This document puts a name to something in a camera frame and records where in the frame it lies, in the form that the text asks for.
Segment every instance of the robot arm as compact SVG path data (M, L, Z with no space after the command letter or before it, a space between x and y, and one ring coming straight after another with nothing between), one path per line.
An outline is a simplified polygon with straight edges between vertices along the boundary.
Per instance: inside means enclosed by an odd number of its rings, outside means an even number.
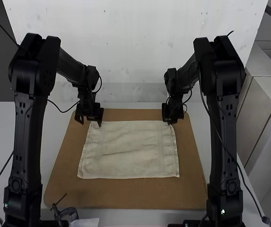
M41 139L47 98L57 72L78 88L80 102L75 119L83 123L86 116L99 125L102 122L104 110L95 103L92 92L100 78L98 71L73 59L60 45L57 37L42 39L40 35L27 34L9 65L9 80L15 92L16 126L12 168L4 190L4 226L44 226L40 221Z
M213 42L197 38L193 44L194 54L187 63L179 70L168 69L164 75L169 99L162 104L163 121L173 124L184 118L183 94L199 80L201 92L207 97L211 132L211 173L206 206L210 225L207 226L239 227L242 225L243 192L235 162L236 107L245 78L244 66L227 36L217 36ZM223 148L217 131L229 153Z

